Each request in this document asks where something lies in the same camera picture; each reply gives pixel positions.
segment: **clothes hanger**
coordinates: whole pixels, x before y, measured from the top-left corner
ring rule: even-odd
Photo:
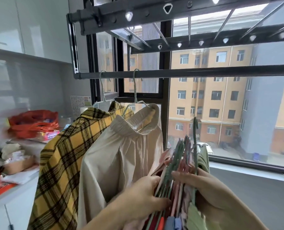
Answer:
[[[92,107],[99,108],[99,103],[114,101],[113,99],[111,99],[111,100],[106,100],[106,98],[105,98],[105,91],[104,91],[104,86],[103,86],[103,82],[102,82],[102,73],[103,73],[103,72],[106,72],[106,71],[105,71],[105,70],[102,70],[102,71],[100,72],[100,74],[99,74],[99,80],[100,80],[101,85],[102,85],[103,101],[95,102]]]
[[[137,100],[137,88],[136,88],[136,78],[135,78],[135,73],[136,73],[137,70],[139,71],[139,69],[135,69],[135,70],[133,71],[133,85],[134,85],[134,92],[135,92],[135,102],[132,103],[132,104],[129,104],[129,105],[125,108],[125,110],[124,110],[124,112],[123,112],[123,114],[122,114],[122,117],[125,116],[125,113],[126,113],[127,109],[128,109],[130,106],[134,106],[135,104],[138,104],[138,103],[142,103],[142,104],[144,104],[145,106],[147,106],[147,104],[146,104],[144,101],[138,101],[138,100]]]

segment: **plaid shirt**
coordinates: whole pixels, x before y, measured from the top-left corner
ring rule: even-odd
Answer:
[[[112,102],[109,112],[89,108],[49,141],[40,156],[31,230],[76,230],[80,167],[84,154],[125,107]],[[128,109],[125,119],[133,115]]]

